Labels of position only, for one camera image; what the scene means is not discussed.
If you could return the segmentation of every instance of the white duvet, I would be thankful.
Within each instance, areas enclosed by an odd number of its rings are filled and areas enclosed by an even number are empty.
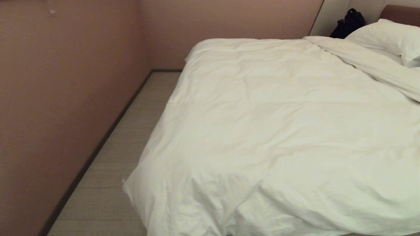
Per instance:
[[[419,232],[419,90],[340,39],[203,41],[124,189],[148,236]]]

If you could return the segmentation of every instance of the wall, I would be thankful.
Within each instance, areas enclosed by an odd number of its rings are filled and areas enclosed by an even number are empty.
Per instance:
[[[322,0],[141,0],[154,68],[181,69],[209,38],[298,39],[309,34]]]
[[[0,235],[36,235],[151,67],[137,0],[0,1]]]
[[[330,36],[349,10],[351,0],[324,0],[310,36]]]
[[[386,5],[400,5],[420,8],[420,0],[352,0],[350,8],[360,11],[367,24],[378,20],[383,8]]]

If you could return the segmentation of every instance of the white pillow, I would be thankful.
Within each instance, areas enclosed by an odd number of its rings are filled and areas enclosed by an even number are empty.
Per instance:
[[[407,67],[420,66],[420,27],[381,19],[354,31],[346,40],[400,55]]]

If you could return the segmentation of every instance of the wooden headboard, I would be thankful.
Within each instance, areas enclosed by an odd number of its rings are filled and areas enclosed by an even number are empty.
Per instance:
[[[420,27],[420,8],[387,5],[379,18]]]

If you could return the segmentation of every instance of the floor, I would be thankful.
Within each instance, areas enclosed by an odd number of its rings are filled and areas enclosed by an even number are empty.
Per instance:
[[[156,72],[84,175],[48,236],[145,236],[121,189],[137,166],[181,73]]]

